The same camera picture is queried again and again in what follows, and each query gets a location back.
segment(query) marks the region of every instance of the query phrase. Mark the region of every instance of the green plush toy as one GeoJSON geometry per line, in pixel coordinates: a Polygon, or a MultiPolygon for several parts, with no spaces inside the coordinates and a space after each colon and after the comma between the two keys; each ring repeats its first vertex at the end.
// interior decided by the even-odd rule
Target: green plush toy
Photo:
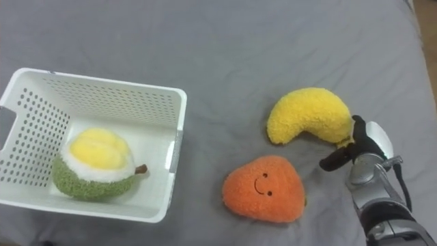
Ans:
{"type": "Polygon", "coordinates": [[[53,182],[66,195],[80,200],[101,200],[125,193],[135,174],[128,144],[115,133],[91,128],[68,142],[53,161],[53,182]]]}

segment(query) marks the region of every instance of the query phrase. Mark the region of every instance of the durian stem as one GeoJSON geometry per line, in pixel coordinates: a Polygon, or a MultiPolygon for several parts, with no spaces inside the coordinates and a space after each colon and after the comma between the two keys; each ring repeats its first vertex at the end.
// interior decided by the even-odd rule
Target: durian stem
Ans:
{"type": "Polygon", "coordinates": [[[135,168],[135,174],[145,174],[147,172],[147,166],[142,164],[141,166],[135,168]]]}

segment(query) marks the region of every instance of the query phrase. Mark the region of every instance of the yellow plush flesh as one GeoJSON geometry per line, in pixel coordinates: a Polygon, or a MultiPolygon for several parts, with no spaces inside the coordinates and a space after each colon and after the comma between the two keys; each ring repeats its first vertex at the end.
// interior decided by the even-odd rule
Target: yellow plush flesh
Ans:
{"type": "Polygon", "coordinates": [[[274,144],[286,144],[303,131],[337,144],[350,137],[352,118],[341,99],[323,88],[290,92],[273,107],[267,134],[274,144]]]}
{"type": "Polygon", "coordinates": [[[130,150],[127,143],[111,131],[91,128],[70,144],[70,153],[96,169],[121,169],[127,165],[130,150]]]}
{"type": "Polygon", "coordinates": [[[90,128],[82,132],[78,137],[86,137],[105,143],[109,146],[114,147],[121,154],[129,154],[130,152],[129,146],[124,141],[124,139],[118,137],[115,133],[103,128],[90,128]]]}

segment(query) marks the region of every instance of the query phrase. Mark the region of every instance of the plush toy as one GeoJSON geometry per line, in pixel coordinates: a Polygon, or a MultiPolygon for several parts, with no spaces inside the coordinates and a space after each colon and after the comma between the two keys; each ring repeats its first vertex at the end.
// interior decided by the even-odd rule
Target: plush toy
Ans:
{"type": "Polygon", "coordinates": [[[132,186],[135,167],[128,144],[115,133],[90,128],[69,141],[53,161],[53,182],[66,195],[99,200],[121,195],[132,186]]]}
{"type": "Polygon", "coordinates": [[[286,144],[303,131],[338,146],[347,144],[352,131],[348,107],[323,88],[290,92],[273,107],[267,121],[267,134],[272,143],[286,144]]]}
{"type": "Polygon", "coordinates": [[[306,203],[296,170],[280,156],[263,156],[233,171],[222,192],[236,214],[276,223],[296,220],[306,203]]]}

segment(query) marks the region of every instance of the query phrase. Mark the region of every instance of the basket handle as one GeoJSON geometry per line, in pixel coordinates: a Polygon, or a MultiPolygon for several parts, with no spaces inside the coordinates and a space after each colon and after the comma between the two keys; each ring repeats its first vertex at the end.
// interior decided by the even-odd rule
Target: basket handle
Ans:
{"type": "Polygon", "coordinates": [[[183,136],[183,131],[178,131],[176,133],[176,138],[175,138],[175,145],[173,147],[173,156],[171,159],[171,164],[170,164],[170,173],[175,174],[176,170],[178,169],[178,163],[179,163],[179,153],[180,153],[180,148],[182,145],[182,136],[183,136]]]}
{"type": "Polygon", "coordinates": [[[16,113],[8,108],[0,107],[0,152],[6,145],[16,119],[16,113]]]}

